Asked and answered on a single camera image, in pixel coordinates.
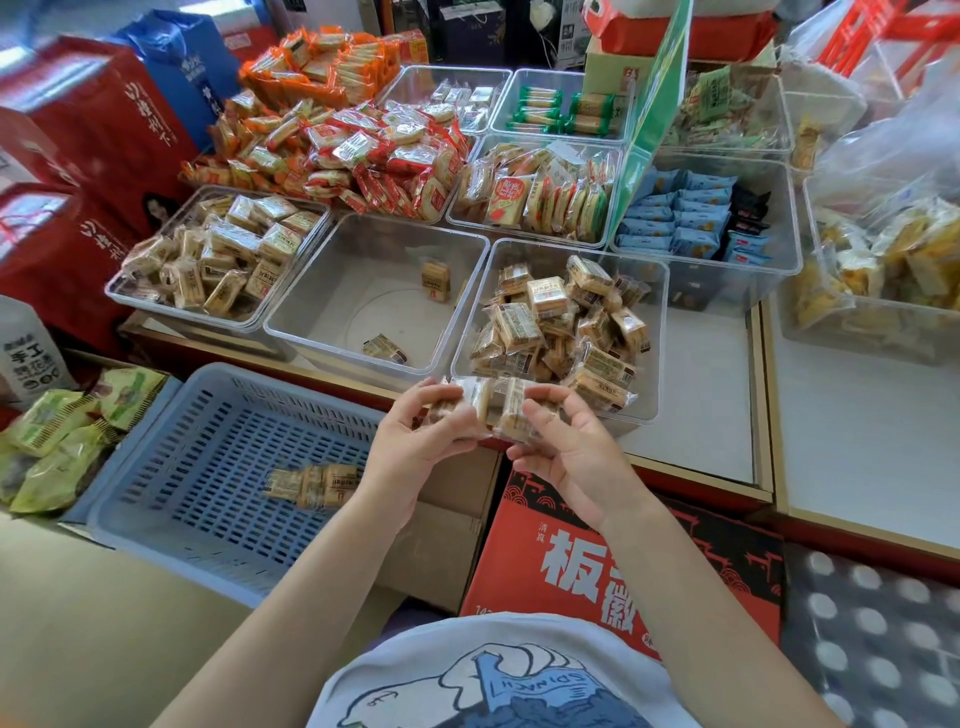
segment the red cardboard box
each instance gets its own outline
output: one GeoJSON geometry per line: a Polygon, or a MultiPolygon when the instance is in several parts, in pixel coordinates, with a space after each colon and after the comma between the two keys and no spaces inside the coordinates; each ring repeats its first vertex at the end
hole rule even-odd
{"type": "MultiPolygon", "coordinates": [[[[663,502],[756,623],[779,643],[782,539],[685,503],[663,502]]],[[[660,658],[603,537],[534,475],[510,473],[460,614],[488,612],[586,619],[660,658]]]]}
{"type": "Polygon", "coordinates": [[[96,196],[148,237],[190,194],[197,147],[122,45],[62,36],[0,79],[0,147],[39,180],[96,196]]]}
{"type": "MultiPolygon", "coordinates": [[[[0,294],[29,303],[48,328],[122,356],[115,328],[130,310],[105,296],[104,286],[135,239],[77,187],[15,184],[0,193],[0,294]]],[[[14,371],[20,374],[30,372],[14,371]]]]}

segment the right hand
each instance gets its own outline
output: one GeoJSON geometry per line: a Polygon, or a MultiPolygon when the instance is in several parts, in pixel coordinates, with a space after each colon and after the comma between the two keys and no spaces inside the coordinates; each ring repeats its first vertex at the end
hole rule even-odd
{"type": "Polygon", "coordinates": [[[553,485],[573,512],[601,533],[610,515],[642,506],[649,491],[580,395],[556,384],[530,386],[525,394],[532,399],[523,403],[523,414],[555,452],[513,445],[507,457],[515,469],[553,485]],[[561,403],[570,424],[534,400],[561,403]]]}

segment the white t-shirt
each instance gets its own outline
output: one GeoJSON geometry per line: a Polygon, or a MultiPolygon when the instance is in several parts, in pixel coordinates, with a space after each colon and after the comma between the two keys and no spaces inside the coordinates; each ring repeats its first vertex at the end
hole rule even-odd
{"type": "Polygon", "coordinates": [[[307,728],[694,728],[663,666],[581,619],[498,613],[415,627],[324,686],[307,728]]]}

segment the white plastic bottle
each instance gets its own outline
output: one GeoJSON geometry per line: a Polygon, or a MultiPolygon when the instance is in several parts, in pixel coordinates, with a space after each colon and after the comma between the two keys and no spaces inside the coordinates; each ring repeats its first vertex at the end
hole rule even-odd
{"type": "Polygon", "coordinates": [[[34,308],[0,296],[0,402],[25,410],[48,389],[76,388],[34,308]]]}

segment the blue slotted basket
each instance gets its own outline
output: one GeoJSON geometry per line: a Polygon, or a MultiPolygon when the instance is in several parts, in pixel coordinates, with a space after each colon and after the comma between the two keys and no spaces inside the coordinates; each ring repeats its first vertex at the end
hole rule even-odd
{"type": "Polygon", "coordinates": [[[209,364],[128,449],[88,525],[104,544],[254,607],[328,518],[264,497],[270,471],[337,462],[362,472],[382,418],[368,407],[209,364]]]}

